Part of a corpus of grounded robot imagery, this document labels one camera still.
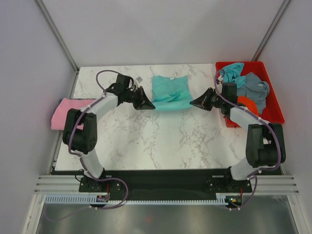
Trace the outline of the corner metal post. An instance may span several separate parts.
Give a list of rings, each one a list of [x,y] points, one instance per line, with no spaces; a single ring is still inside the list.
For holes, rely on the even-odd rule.
[[[69,51],[60,31],[58,30],[51,14],[49,13],[48,8],[46,7],[43,0],[34,0],[34,3],[36,4],[37,8],[41,12],[44,20],[46,21],[49,29],[51,30],[53,36],[55,37],[58,45],[60,46],[62,52],[64,53],[66,59],[68,60],[71,67],[74,69],[75,73],[77,74],[79,72],[79,67],[77,66],[77,63],[75,62],[71,52]]]
[[[258,61],[262,52],[264,51],[265,47],[267,46],[269,40],[271,39],[272,35],[274,34],[275,30],[277,29],[279,23],[281,22],[282,18],[284,17],[285,13],[287,12],[292,0],[283,0],[281,5],[279,6],[273,20],[271,21],[268,29],[266,30],[256,52],[254,53],[251,61]]]

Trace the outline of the red plastic bin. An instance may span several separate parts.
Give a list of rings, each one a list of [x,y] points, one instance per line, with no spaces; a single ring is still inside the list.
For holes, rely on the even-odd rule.
[[[234,62],[217,62],[215,64],[216,70],[219,71],[221,68],[232,63]],[[243,61],[242,63],[244,63],[244,68],[241,73],[242,76],[246,76],[248,73],[252,72],[256,74],[262,81],[266,81],[270,87],[270,93],[266,98],[266,108],[264,109],[262,114],[259,114],[259,116],[270,122],[283,124],[285,122],[284,117],[282,115],[264,64],[260,61]]]

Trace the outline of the teal t shirt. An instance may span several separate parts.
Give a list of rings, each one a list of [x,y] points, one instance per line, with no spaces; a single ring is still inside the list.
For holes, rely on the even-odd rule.
[[[152,104],[158,112],[175,112],[191,108],[188,76],[179,78],[154,76],[152,78]]]

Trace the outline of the right corner metal post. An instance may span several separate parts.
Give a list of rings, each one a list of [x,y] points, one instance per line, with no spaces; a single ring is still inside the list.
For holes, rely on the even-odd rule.
[[[279,6],[273,20],[271,21],[268,29],[266,30],[256,52],[254,53],[251,61],[258,61],[262,52],[264,51],[265,47],[267,46],[269,40],[271,39],[272,35],[274,34],[275,30],[277,29],[279,23],[281,22],[282,18],[284,17],[285,13],[287,12],[292,0],[283,0],[281,5]]]

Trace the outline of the light blue t shirt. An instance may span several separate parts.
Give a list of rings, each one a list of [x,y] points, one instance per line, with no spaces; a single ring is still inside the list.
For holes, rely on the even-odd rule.
[[[244,63],[236,62],[221,68],[219,71],[222,82],[235,83],[237,88],[241,88],[246,84],[246,76],[242,76],[241,73],[244,68]]]

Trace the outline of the grey t shirt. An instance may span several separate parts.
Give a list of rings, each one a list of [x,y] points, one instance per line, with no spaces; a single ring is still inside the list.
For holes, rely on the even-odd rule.
[[[262,114],[266,108],[266,98],[269,93],[269,84],[252,72],[246,75],[245,84],[237,90],[238,96],[245,96],[256,104],[259,114]]]

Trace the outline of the aluminium rail frame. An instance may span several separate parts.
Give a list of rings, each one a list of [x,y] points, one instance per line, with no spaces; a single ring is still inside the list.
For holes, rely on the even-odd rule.
[[[37,194],[78,194],[79,182],[73,175],[41,175],[35,187]],[[259,175],[256,195],[298,195],[292,175]]]

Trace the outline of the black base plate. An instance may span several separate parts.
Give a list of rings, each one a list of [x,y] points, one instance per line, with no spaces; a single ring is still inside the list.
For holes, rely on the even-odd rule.
[[[248,180],[232,179],[228,169],[104,171],[98,178],[86,174],[80,192],[109,192],[129,200],[200,199],[216,193],[249,193]]]

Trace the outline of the left corner metal post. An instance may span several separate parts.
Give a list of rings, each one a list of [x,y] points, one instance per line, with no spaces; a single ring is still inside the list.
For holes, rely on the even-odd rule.
[[[34,3],[36,4],[37,8],[41,12],[44,20],[46,21],[49,29],[51,30],[53,36],[55,37],[58,45],[60,46],[62,52],[64,53],[66,59],[68,60],[71,67],[74,69],[75,73],[77,74],[79,72],[79,67],[77,66],[77,63],[75,62],[71,52],[69,51],[60,31],[58,30],[51,14],[49,13],[48,8],[46,7],[43,0],[34,0]]]

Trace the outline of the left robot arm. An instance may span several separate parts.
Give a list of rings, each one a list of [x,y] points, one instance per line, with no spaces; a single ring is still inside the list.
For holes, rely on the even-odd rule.
[[[105,190],[107,180],[95,147],[98,140],[98,121],[123,103],[131,103],[135,110],[154,110],[143,87],[136,87],[130,76],[116,72],[115,83],[102,89],[101,96],[81,109],[67,112],[62,141],[68,152],[79,158],[84,174],[91,178],[90,186],[97,192]]]

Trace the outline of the orange t shirt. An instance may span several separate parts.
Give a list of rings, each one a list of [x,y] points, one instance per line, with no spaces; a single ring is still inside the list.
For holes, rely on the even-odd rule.
[[[246,106],[249,111],[259,116],[257,105],[254,101],[245,96],[238,96],[237,103]]]

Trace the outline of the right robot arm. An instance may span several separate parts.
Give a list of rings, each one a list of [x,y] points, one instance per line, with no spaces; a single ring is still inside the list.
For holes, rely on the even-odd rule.
[[[221,92],[217,88],[208,88],[190,104],[205,111],[218,108],[221,113],[247,131],[245,157],[228,170],[223,186],[229,192],[241,186],[241,180],[250,179],[263,170],[274,171],[286,160],[283,128],[280,123],[268,122],[252,113],[246,106],[239,105],[235,83],[222,84]]]

